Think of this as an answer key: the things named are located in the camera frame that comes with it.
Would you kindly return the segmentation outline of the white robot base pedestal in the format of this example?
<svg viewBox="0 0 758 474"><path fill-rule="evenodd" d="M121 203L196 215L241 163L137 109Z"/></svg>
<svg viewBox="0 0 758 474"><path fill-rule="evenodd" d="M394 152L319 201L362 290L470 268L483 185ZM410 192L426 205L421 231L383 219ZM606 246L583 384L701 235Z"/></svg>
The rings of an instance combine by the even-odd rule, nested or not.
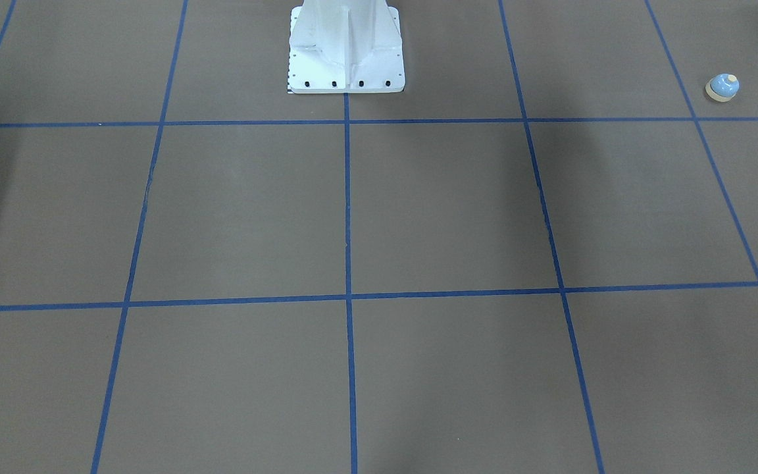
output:
<svg viewBox="0 0 758 474"><path fill-rule="evenodd" d="M385 1L304 1L291 10L287 92L400 93L400 14Z"/></svg>

